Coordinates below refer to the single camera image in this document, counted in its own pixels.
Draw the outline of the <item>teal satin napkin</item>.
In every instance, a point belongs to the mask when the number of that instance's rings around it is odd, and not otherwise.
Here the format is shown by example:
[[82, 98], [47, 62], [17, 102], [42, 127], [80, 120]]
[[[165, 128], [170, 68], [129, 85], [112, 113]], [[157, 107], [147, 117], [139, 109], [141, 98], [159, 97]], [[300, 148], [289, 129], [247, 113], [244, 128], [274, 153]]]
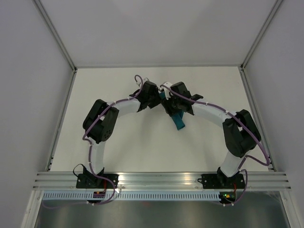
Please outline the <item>teal satin napkin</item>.
[[161, 104], [165, 109], [165, 112], [171, 117], [171, 119], [176, 125], [177, 130], [181, 130], [182, 128], [184, 128], [185, 123], [182, 120], [184, 112], [181, 109], [173, 107], [172, 101], [170, 99], [166, 99], [164, 92], [161, 92], [159, 96], [161, 99]]

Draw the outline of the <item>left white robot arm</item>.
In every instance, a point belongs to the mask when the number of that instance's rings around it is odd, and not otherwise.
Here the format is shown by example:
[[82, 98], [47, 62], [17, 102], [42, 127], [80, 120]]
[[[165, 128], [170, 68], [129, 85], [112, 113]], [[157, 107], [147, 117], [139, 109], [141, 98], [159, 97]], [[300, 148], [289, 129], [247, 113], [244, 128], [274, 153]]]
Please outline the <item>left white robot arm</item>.
[[93, 188], [99, 188], [104, 182], [104, 149], [107, 141], [114, 131], [116, 121], [126, 114], [136, 113], [145, 108], [153, 108], [160, 104], [158, 87], [151, 81], [145, 81], [141, 88], [128, 98], [107, 103], [98, 99], [93, 104], [83, 122], [85, 135], [83, 139], [90, 143], [88, 167], [83, 168], [79, 176], [81, 181], [86, 181]]

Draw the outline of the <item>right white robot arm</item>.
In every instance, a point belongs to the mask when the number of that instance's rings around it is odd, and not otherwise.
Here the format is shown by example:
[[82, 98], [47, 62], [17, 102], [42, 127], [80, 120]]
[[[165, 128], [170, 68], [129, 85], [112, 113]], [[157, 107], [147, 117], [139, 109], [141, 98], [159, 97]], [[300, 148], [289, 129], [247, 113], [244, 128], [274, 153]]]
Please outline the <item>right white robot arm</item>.
[[227, 155], [217, 170], [217, 183], [223, 188], [229, 187], [239, 173], [239, 167], [249, 151], [261, 141], [261, 135], [249, 111], [243, 109], [230, 112], [203, 96], [191, 95], [183, 82], [160, 86], [169, 107], [181, 110], [193, 116], [200, 116], [223, 130]]

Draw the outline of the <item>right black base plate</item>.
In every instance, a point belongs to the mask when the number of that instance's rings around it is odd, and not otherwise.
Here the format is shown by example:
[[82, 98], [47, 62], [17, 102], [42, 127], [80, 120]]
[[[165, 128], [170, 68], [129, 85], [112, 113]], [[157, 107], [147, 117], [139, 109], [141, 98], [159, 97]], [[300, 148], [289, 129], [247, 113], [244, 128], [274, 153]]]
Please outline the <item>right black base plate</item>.
[[219, 176], [217, 174], [201, 174], [201, 177], [197, 181], [202, 184], [203, 189], [206, 190], [233, 190], [244, 189], [245, 180], [244, 176], [237, 173], [233, 177], [226, 178], [225, 176]]

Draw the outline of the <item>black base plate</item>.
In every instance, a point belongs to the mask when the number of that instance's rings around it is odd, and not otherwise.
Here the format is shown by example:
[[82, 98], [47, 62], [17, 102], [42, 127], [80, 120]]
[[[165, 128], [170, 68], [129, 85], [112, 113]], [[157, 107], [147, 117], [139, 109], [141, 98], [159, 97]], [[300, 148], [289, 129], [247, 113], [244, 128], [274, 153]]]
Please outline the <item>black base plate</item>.
[[201, 177], [197, 181], [202, 184], [203, 189], [206, 190], [233, 190], [244, 189], [245, 180], [244, 176], [237, 173], [233, 177], [226, 178], [225, 176], [219, 176], [217, 174], [201, 174]]
[[[111, 180], [115, 187], [118, 185], [118, 174], [114, 173], [106, 173], [104, 177]], [[76, 181], [76, 188], [77, 189], [113, 189], [113, 185], [108, 181], [101, 178], [97, 178], [94, 175], [89, 173], [88, 175], [79, 174], [77, 181]]]

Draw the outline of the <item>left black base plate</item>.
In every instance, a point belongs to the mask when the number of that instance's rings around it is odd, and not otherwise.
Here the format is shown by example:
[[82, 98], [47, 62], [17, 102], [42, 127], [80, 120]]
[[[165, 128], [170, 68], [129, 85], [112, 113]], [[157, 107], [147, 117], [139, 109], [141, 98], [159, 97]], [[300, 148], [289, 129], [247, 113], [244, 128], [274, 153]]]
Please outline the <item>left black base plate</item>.
[[[114, 173], [106, 173], [104, 177], [111, 180], [115, 187], [118, 185], [118, 174]], [[76, 181], [76, 188], [77, 189], [113, 189], [113, 185], [108, 181], [101, 178], [97, 178], [94, 175], [89, 173], [88, 175], [79, 174], [77, 181]]]

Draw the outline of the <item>left aluminium frame post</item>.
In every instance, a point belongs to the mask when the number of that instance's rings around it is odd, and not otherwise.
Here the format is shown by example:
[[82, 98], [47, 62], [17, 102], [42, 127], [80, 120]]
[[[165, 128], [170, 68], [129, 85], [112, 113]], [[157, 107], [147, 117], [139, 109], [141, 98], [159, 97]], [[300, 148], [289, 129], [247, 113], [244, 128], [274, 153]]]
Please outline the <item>left aluminium frame post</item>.
[[77, 71], [77, 67], [75, 66], [66, 46], [64, 45], [56, 27], [54, 26], [51, 17], [49, 16], [48, 12], [46, 11], [43, 3], [41, 0], [33, 0], [32, 1], [36, 9], [38, 10], [39, 14], [41, 15], [46, 27], [48, 28], [50, 34], [54, 38], [55, 42], [57, 43], [61, 53], [63, 54], [65, 60], [69, 64], [70, 68], [73, 72]]

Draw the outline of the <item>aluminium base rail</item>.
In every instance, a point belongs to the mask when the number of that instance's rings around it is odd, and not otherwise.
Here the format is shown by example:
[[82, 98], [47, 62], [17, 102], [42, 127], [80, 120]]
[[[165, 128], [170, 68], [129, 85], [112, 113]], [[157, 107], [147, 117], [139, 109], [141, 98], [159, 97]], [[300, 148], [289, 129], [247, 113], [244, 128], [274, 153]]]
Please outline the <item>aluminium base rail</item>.
[[[118, 172], [119, 190], [126, 191], [208, 191], [219, 190], [207, 180], [198, 181], [201, 172]], [[284, 172], [248, 172], [248, 191], [291, 190]], [[39, 172], [32, 184], [33, 190], [76, 190], [77, 177], [72, 172]]]

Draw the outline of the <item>aluminium frame corner post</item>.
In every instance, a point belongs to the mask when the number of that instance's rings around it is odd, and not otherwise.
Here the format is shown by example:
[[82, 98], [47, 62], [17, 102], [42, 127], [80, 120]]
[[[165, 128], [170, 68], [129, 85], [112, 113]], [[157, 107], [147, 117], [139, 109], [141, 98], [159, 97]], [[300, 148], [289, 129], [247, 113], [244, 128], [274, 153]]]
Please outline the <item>aluminium frame corner post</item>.
[[279, 11], [280, 7], [284, 3], [284, 0], [276, 0], [270, 10], [270, 12], [267, 15], [267, 18], [265, 19], [262, 27], [260, 28], [257, 36], [255, 37], [252, 45], [250, 46], [249, 51], [247, 52], [243, 62], [239, 65], [239, 70], [244, 71], [245, 67], [248, 65], [252, 55], [254, 54], [256, 48], [258, 47], [259, 43], [261, 42], [263, 36], [268, 30], [268, 27], [272, 23], [273, 19], [275, 18], [277, 12]]

